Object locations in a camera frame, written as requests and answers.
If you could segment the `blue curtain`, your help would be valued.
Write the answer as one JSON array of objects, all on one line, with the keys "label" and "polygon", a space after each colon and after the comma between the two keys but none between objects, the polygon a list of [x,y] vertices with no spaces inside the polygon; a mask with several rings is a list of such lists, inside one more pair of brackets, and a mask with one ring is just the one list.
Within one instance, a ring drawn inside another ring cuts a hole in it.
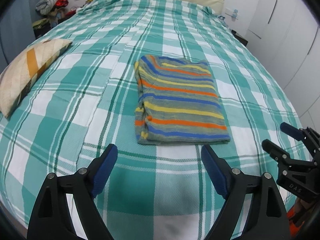
[{"label": "blue curtain", "polygon": [[1,15],[1,69],[35,41],[32,23],[40,19],[35,6],[40,0],[12,0]]}]

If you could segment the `cream patterned pillow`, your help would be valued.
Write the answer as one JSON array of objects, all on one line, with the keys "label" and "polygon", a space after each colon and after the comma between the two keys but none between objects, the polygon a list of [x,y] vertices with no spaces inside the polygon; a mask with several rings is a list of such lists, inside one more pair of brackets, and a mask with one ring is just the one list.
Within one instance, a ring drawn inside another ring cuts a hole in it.
[{"label": "cream patterned pillow", "polygon": [[52,39],[25,48],[1,73],[1,113],[9,118],[35,82],[72,44]]}]

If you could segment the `teal plaid bedspread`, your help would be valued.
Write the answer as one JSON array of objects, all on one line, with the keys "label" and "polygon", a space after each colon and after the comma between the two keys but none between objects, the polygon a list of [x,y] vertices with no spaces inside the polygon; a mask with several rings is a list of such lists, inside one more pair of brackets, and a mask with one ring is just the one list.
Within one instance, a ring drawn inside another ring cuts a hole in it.
[{"label": "teal plaid bedspread", "polygon": [[269,139],[295,159],[308,150],[282,133],[300,120],[281,87],[212,9],[179,0],[93,0],[42,38],[72,45],[1,118],[1,201],[23,226],[49,172],[73,174],[108,144],[118,159],[98,211],[115,239],[203,239],[223,206],[200,146],[140,145],[134,62],[145,54],[208,61],[231,141],[213,146],[242,172],[277,176]]}]

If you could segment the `orange rug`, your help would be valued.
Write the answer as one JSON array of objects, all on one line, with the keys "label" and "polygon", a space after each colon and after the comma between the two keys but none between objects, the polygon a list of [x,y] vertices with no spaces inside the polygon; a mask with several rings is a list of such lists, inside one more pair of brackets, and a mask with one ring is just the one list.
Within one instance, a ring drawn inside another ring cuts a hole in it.
[{"label": "orange rug", "polygon": [[297,198],[293,207],[287,212],[291,237],[295,238],[303,224],[310,218],[315,203],[307,203]]}]

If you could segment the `white wardrobe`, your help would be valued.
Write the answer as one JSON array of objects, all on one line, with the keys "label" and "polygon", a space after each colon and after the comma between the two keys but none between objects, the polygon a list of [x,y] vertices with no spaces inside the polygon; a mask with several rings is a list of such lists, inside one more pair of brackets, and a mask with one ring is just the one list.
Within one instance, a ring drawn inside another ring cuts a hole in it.
[{"label": "white wardrobe", "polygon": [[304,2],[259,0],[246,39],[302,125],[319,131],[319,25]]}]

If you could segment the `dark bedside table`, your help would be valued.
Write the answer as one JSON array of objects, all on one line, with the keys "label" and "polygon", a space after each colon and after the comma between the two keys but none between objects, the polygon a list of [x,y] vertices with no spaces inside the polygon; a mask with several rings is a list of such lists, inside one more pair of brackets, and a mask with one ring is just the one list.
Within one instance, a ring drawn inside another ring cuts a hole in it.
[{"label": "dark bedside table", "polygon": [[247,46],[248,44],[248,41],[242,37],[240,34],[238,34],[235,30],[231,30],[231,33],[233,34],[233,36],[241,43],[243,44],[245,47]]}]

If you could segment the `pile of clothes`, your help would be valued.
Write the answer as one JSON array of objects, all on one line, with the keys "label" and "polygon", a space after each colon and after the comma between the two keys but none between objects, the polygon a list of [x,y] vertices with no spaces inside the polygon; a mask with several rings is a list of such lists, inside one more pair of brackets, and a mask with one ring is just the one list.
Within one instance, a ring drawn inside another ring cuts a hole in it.
[{"label": "pile of clothes", "polygon": [[68,10],[68,4],[69,0],[40,0],[37,3],[35,11],[41,19],[32,23],[36,39],[75,15],[76,10]]}]

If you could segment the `multicolour striped knit sweater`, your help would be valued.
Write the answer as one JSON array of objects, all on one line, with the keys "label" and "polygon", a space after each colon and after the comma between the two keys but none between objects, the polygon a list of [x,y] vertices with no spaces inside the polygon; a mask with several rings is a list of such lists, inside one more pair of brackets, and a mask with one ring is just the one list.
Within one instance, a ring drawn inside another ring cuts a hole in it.
[{"label": "multicolour striped knit sweater", "polygon": [[229,142],[207,61],[144,55],[135,62],[135,134],[142,145]]}]

